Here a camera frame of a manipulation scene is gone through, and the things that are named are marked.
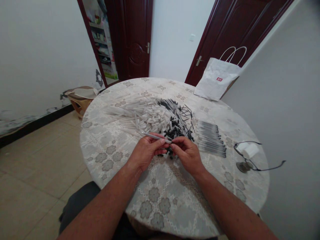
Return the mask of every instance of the round table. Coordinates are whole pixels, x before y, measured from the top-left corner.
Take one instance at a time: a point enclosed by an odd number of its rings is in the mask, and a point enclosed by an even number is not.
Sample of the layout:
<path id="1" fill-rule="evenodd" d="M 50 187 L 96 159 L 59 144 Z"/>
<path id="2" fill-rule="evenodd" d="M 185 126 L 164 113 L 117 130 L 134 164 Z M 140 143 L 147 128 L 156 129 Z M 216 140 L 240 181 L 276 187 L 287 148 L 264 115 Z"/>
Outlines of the round table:
<path id="1" fill-rule="evenodd" d="M 118 121 L 110 119 L 107 106 L 126 104 L 136 97 L 171 98 L 186 104 L 196 119 L 218 125 L 227 146 L 227 157 L 200 152 L 206 169 L 255 213 L 266 201 L 269 172 L 240 172 L 236 162 L 236 142 L 257 141 L 247 123 L 224 102 L 209 101 L 193 94 L 194 87 L 163 78 L 137 78 L 115 84 L 98 95 L 88 107 L 82 122 L 80 144 L 88 170 L 103 188 L 127 162 L 138 138 L 121 130 Z M 252 159 L 260 169 L 268 168 L 262 147 Z M 142 224 L 181 237 L 209 238 L 222 234 L 219 225 L 195 180 L 180 160 L 155 156 L 142 174 L 126 213 Z"/>

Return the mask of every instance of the hand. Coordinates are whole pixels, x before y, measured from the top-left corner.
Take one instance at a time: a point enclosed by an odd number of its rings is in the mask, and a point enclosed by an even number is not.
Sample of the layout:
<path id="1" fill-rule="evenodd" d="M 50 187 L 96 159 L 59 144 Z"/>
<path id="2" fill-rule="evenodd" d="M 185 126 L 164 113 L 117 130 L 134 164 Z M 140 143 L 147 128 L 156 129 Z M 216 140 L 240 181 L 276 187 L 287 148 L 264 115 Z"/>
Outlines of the hand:
<path id="1" fill-rule="evenodd" d="M 186 137 L 177 137 L 172 142 L 170 147 L 174 154 L 178 155 L 182 165 L 192 176 L 206 171 L 197 145 Z"/>
<path id="2" fill-rule="evenodd" d="M 149 134 L 163 139 L 157 140 L 148 136 L 141 138 L 128 160 L 128 164 L 141 173 L 148 168 L 153 156 L 167 153 L 167 150 L 162 148 L 169 147 L 169 144 L 164 141 L 164 136 L 152 132 Z"/>

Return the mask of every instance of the light switch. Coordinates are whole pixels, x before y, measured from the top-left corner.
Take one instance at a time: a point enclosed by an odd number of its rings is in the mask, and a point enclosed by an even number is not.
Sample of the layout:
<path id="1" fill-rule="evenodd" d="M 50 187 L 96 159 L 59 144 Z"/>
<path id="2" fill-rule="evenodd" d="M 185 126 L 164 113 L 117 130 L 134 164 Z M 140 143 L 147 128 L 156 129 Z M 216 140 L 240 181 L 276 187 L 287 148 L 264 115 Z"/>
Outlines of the light switch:
<path id="1" fill-rule="evenodd" d="M 194 35 L 194 34 L 191 34 L 190 35 L 190 38 L 189 38 L 189 40 L 191 41 L 191 42 L 193 42 L 194 41 L 194 37 L 195 37 L 196 35 Z"/>

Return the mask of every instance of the doorway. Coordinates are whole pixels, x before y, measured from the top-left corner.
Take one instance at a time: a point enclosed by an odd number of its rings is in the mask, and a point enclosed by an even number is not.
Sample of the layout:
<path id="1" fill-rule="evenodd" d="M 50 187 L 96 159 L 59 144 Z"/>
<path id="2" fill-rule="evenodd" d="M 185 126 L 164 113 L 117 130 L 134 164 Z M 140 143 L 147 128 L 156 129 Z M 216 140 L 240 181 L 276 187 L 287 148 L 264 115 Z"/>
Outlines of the doorway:
<path id="1" fill-rule="evenodd" d="M 293 0 L 216 0 L 185 83 L 196 86 L 209 59 L 219 59 L 231 46 L 247 48 L 243 59 L 244 51 L 239 50 L 231 61 L 242 67 L 292 2 Z M 226 51 L 221 60 L 226 61 L 232 52 L 233 49 Z"/>
<path id="2" fill-rule="evenodd" d="M 106 87 L 148 77 L 153 0 L 78 0 Z"/>

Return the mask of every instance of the door handle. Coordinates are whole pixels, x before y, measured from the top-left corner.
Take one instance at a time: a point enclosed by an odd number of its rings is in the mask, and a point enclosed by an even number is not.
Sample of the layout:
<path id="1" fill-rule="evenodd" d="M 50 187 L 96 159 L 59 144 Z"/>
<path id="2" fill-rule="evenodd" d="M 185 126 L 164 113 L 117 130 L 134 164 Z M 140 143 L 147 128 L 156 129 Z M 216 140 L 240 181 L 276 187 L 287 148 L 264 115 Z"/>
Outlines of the door handle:
<path id="1" fill-rule="evenodd" d="M 201 58 L 202 58 L 202 56 L 200 56 L 200 57 L 198 58 L 198 61 L 197 61 L 196 66 L 198 66 L 200 62 L 204 62 L 204 60 L 201 60 Z"/>
<path id="2" fill-rule="evenodd" d="M 148 42 L 148 45 L 146 45 L 146 47 L 147 47 L 147 53 L 149 54 L 149 52 L 150 52 L 150 43 Z"/>

